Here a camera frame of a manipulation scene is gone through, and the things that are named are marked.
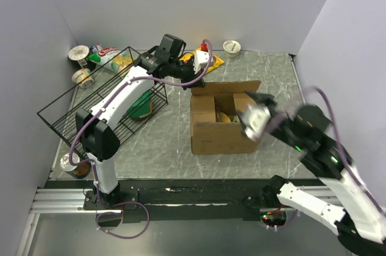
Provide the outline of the metal tin can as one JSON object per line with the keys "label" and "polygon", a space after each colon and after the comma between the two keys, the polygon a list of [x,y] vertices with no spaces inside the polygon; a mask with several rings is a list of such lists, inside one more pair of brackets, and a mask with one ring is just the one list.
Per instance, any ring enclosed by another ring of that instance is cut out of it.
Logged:
{"label": "metal tin can", "polygon": [[82,162],[81,165],[72,165],[70,163],[68,153],[61,157],[59,166],[62,171],[69,174],[75,179],[83,179],[91,171],[91,167],[88,162]]}

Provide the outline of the yellow Lays chips bag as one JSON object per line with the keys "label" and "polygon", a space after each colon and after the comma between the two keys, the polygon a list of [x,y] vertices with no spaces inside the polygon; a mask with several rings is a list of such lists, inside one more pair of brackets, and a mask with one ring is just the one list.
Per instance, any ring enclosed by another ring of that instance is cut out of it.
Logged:
{"label": "yellow Lays chips bag", "polygon": [[[201,48],[197,48],[196,50],[187,51],[185,52],[180,60],[182,60],[184,63],[186,63],[195,53],[196,51],[201,51]],[[212,66],[209,67],[207,70],[208,73],[212,72],[213,70],[219,68],[222,64],[224,64],[224,60],[218,57],[217,55],[212,56]]]}

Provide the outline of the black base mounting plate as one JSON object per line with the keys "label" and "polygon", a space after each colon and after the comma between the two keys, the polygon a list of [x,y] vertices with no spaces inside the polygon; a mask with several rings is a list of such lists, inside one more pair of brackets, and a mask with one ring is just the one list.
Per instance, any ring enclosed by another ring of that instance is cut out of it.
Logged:
{"label": "black base mounting plate", "polygon": [[86,211],[115,212],[104,216],[123,223],[157,220],[241,219],[283,226],[287,208],[273,192],[277,182],[264,179],[134,179],[119,181],[112,195],[86,193]]}

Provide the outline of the white yogurt cup upright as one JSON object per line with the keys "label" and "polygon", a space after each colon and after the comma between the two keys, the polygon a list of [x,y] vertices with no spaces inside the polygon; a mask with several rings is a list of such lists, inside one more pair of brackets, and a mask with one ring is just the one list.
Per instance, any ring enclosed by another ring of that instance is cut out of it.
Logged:
{"label": "white yogurt cup upright", "polygon": [[81,68],[87,67],[87,60],[86,58],[89,55],[89,48],[85,45],[78,45],[73,47],[69,53],[68,57],[72,61],[78,62]]}

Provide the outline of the brown cardboard express box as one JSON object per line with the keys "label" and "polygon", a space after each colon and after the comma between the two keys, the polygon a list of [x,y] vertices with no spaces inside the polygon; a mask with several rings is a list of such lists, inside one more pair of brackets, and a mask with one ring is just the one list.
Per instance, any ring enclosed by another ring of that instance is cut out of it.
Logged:
{"label": "brown cardboard express box", "polygon": [[[258,146],[242,133],[236,112],[244,112],[254,101],[244,91],[257,91],[261,81],[209,82],[192,88],[190,99],[191,151],[195,155],[253,153]],[[217,113],[232,120],[221,123]]]}

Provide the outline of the green white chips bag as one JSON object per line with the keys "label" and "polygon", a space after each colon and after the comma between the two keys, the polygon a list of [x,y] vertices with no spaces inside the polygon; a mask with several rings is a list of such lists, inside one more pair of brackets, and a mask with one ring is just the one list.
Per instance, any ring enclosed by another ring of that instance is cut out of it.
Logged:
{"label": "green white chips bag", "polygon": [[88,55],[87,60],[102,66],[124,78],[133,66],[133,59],[129,51],[122,51],[116,47],[103,48],[100,55]]}

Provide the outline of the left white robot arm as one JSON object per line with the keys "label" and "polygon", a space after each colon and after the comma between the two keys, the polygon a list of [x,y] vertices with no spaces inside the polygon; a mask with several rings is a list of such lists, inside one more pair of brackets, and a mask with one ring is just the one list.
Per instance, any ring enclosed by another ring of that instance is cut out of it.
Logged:
{"label": "left white robot arm", "polygon": [[161,43],[137,56],[121,82],[89,111],[81,109],[75,116],[77,135],[71,145],[80,142],[93,171],[93,185],[98,202],[112,209],[120,202],[120,185],[116,177],[114,154],[120,140],[114,133],[129,108],[155,83],[167,84],[165,77],[180,80],[179,87],[202,88],[207,70],[212,65],[212,44],[203,40],[207,52],[195,53],[188,62],[181,60],[186,43],[170,34]]}

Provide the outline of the white yogurt cup lying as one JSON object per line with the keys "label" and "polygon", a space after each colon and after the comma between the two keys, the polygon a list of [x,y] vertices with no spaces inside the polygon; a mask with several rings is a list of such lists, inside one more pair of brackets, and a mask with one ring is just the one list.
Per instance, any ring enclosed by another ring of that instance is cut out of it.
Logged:
{"label": "white yogurt cup lying", "polygon": [[93,85],[94,80],[88,68],[79,69],[72,75],[72,81],[80,88],[86,89]]}

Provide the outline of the aluminium rail frame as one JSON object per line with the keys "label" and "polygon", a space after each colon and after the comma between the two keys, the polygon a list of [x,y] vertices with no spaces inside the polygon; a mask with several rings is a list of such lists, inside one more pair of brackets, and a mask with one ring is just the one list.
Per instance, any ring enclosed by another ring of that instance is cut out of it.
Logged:
{"label": "aluminium rail frame", "polygon": [[30,208],[30,214],[75,214],[83,209],[86,192],[90,189],[38,188]]}

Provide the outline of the green lidded jar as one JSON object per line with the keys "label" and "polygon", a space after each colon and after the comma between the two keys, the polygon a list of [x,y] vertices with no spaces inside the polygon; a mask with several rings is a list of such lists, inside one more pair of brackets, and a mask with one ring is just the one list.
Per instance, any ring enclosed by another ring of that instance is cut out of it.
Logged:
{"label": "green lidded jar", "polygon": [[135,121],[148,118],[153,112],[151,91],[145,91],[127,110],[126,115]]}

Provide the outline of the blue white small packet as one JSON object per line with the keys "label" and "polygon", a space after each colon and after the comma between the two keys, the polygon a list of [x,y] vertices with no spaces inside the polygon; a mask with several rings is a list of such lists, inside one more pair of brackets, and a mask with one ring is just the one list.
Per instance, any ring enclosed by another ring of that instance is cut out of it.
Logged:
{"label": "blue white small packet", "polygon": [[93,54],[96,54],[96,55],[100,55],[100,51],[103,50],[103,47],[99,44],[95,44],[95,45],[92,45],[90,47],[90,55],[93,55]]}

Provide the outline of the white yogurt cup rear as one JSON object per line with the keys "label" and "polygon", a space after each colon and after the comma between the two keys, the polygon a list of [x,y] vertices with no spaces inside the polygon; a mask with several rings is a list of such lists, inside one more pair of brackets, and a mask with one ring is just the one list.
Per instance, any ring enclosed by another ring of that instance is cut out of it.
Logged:
{"label": "white yogurt cup rear", "polygon": [[241,44],[235,40],[227,40],[223,43],[223,50],[228,58],[234,58],[241,50]]}

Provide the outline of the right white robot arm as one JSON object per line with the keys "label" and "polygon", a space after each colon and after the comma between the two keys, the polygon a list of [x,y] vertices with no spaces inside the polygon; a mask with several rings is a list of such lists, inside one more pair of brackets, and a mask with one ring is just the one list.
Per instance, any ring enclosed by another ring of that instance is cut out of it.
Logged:
{"label": "right white robot arm", "polygon": [[355,255],[385,255],[385,209],[371,195],[355,163],[339,142],[326,134],[334,116],[316,105],[300,106],[294,117],[276,109],[271,94],[247,91],[254,104],[237,116],[243,134],[258,141],[269,134],[303,155],[300,162],[324,183],[341,206],[335,206],[273,176],[261,192],[269,206],[290,206],[329,228]]}

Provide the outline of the round yellow sponge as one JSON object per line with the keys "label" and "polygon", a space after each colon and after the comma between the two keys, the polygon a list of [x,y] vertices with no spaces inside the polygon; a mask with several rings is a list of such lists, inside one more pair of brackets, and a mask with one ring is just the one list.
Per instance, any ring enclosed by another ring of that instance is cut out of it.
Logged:
{"label": "round yellow sponge", "polygon": [[231,123],[232,122],[230,117],[227,114],[225,114],[224,112],[218,112],[217,113],[217,120],[218,120],[218,122],[221,122],[221,123]]}

